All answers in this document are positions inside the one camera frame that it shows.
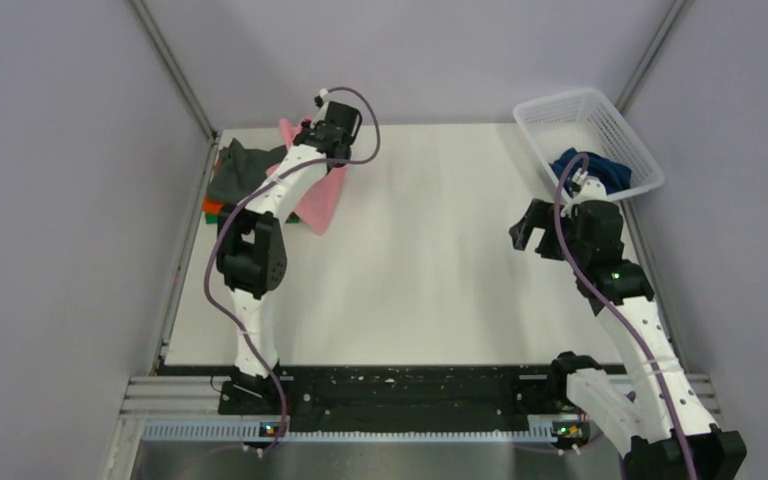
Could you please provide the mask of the pink t shirt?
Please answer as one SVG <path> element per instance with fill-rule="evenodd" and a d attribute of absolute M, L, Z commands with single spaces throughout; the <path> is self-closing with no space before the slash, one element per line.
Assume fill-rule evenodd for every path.
<path fill-rule="evenodd" d="M 286 221 L 295 216 L 314 234 L 329 228 L 345 183 L 345 169 L 336 158 L 303 138 L 303 126 L 279 121 L 284 158 L 266 170 L 268 190 L 258 197 L 258 209 Z"/>

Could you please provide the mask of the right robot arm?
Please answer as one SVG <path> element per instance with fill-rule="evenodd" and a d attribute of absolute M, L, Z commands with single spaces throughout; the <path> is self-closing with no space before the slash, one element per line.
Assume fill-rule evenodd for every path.
<path fill-rule="evenodd" d="M 569 201 L 534 199 L 508 230 L 524 250 L 566 263 L 578 294 L 611 339 L 631 390 L 613 386 L 589 355 L 552 361 L 546 397 L 560 412 L 582 410 L 613 445 L 625 479 L 734 479 L 747 456 L 736 430 L 723 429 L 700 400 L 659 318 L 642 267 L 624 255 L 624 217 L 596 180 L 578 181 Z"/>

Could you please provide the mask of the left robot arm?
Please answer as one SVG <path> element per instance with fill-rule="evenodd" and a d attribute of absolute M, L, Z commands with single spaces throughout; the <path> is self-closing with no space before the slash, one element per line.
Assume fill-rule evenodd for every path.
<path fill-rule="evenodd" d="M 231 306 L 221 311 L 237 328 L 234 376 L 245 384 L 243 401 L 262 414 L 281 397 L 280 386 L 269 379 L 279 359 L 264 305 L 288 269 L 283 224 L 333 171 L 351 163 L 363 122 L 361 111 L 345 103 L 318 97 L 317 107 L 292 134 L 283 158 L 263 168 L 253 190 L 222 202 L 208 260 L 231 295 Z"/>

